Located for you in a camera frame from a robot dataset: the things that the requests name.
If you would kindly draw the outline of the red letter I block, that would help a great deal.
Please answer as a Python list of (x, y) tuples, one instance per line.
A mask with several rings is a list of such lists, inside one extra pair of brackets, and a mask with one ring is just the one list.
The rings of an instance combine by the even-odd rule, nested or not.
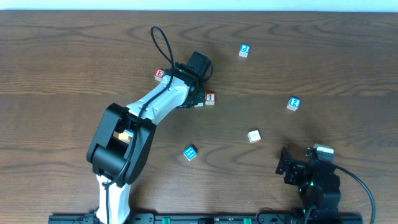
[(205, 104), (214, 105), (216, 101), (216, 93), (208, 92), (205, 94)]

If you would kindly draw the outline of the blue number 2 block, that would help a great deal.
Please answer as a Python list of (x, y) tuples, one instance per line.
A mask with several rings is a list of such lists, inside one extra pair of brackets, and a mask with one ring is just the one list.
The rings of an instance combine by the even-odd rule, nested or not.
[(289, 102), (287, 103), (287, 109), (296, 111), (300, 108), (301, 100), (296, 97), (291, 97)]

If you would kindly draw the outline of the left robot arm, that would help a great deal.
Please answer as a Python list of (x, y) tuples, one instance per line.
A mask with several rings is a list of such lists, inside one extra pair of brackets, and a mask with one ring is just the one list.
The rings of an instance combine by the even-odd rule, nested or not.
[(95, 213), (100, 223), (127, 221), (131, 184), (146, 164), (157, 125), (175, 108), (204, 101), (204, 75), (191, 68), (168, 69), (140, 100), (105, 109), (86, 155), (100, 186)]

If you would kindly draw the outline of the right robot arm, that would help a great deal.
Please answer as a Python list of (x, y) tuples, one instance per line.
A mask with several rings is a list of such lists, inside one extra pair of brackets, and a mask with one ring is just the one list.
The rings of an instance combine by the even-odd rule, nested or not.
[(295, 208), (285, 218), (286, 223), (341, 223), (338, 204), (341, 199), (340, 178), (332, 164), (334, 150), (330, 146), (314, 144), (308, 148), (309, 161), (293, 159), (286, 147), (282, 148), (276, 174), (284, 182), (298, 187), (302, 208)]

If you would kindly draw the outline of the white block red side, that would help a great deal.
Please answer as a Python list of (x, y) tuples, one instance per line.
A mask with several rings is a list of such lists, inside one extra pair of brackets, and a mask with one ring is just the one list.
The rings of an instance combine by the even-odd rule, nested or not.
[(251, 144), (260, 141), (261, 140), (260, 132), (258, 130), (253, 130), (248, 132), (248, 139)]

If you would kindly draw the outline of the red letter E block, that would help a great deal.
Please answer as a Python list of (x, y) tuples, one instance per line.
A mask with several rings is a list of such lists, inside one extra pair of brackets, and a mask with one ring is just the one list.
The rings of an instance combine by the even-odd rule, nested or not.
[(157, 69), (156, 73), (154, 75), (155, 80), (158, 82), (161, 82), (162, 78), (164, 76), (164, 72), (165, 72), (165, 70), (163, 70), (163, 69)]

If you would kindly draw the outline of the blue picture block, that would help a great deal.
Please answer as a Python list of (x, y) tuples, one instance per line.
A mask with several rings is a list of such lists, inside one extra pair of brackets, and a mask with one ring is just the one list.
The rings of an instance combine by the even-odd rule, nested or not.
[(191, 145), (184, 150), (183, 155), (188, 161), (191, 161), (197, 156), (197, 149), (194, 145)]

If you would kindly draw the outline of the blue letter P block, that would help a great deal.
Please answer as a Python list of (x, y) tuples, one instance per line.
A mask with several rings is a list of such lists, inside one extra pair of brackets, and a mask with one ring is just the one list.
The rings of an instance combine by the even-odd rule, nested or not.
[(239, 56), (246, 58), (250, 52), (250, 49), (251, 49), (250, 45), (242, 44), (239, 50)]

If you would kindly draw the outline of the yellow wooden block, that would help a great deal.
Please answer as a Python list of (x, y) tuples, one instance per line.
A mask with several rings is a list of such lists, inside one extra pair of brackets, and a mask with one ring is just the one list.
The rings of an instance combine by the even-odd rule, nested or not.
[(124, 132), (118, 134), (118, 139), (122, 142), (125, 142), (126, 144), (129, 144), (132, 141), (132, 138), (133, 133), (128, 130), (125, 130)]

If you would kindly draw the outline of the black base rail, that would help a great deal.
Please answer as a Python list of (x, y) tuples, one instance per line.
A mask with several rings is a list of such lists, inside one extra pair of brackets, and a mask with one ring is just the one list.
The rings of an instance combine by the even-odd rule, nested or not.
[[(261, 213), (259, 215), (154, 215), (136, 213), (127, 218), (130, 224), (276, 224), (303, 223), (304, 216)], [(49, 224), (95, 224), (100, 220), (93, 213), (86, 215), (51, 215)]]

